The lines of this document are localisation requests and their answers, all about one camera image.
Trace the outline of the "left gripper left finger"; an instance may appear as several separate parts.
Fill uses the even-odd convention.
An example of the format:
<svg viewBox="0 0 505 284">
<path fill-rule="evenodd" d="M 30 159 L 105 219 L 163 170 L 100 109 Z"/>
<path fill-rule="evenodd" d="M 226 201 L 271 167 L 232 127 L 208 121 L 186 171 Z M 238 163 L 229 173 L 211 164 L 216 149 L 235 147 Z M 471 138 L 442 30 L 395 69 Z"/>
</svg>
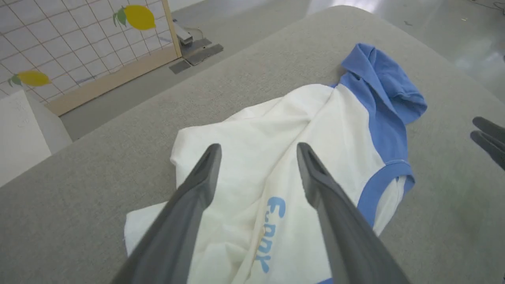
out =
<svg viewBox="0 0 505 284">
<path fill-rule="evenodd" d="M 216 192 L 221 155 L 219 144 L 211 144 L 206 149 L 112 283 L 187 282 L 202 215 Z"/>
</svg>

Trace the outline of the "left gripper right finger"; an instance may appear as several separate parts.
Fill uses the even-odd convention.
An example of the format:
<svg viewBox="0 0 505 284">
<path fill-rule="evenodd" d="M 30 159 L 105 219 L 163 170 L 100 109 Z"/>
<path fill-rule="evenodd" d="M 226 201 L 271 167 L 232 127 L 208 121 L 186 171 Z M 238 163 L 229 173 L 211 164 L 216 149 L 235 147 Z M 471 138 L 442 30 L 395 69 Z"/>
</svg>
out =
<svg viewBox="0 0 505 284">
<path fill-rule="evenodd" d="M 409 284 L 409 278 L 310 145 L 300 142 L 296 150 L 305 197 L 318 214 L 333 283 Z"/>
</svg>

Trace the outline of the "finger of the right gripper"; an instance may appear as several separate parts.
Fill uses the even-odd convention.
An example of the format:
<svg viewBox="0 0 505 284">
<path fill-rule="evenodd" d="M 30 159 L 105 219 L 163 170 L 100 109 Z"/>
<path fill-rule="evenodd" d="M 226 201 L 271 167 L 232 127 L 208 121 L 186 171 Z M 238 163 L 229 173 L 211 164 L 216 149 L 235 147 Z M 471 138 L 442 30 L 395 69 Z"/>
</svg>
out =
<svg viewBox="0 0 505 284">
<path fill-rule="evenodd" d="M 505 146 L 503 142 L 482 131 L 472 131 L 470 137 L 500 168 L 505 170 Z"/>
<path fill-rule="evenodd" d="M 483 133 L 489 135 L 495 140 L 505 142 L 505 128 L 483 117 L 475 117 L 473 124 Z"/>
</svg>

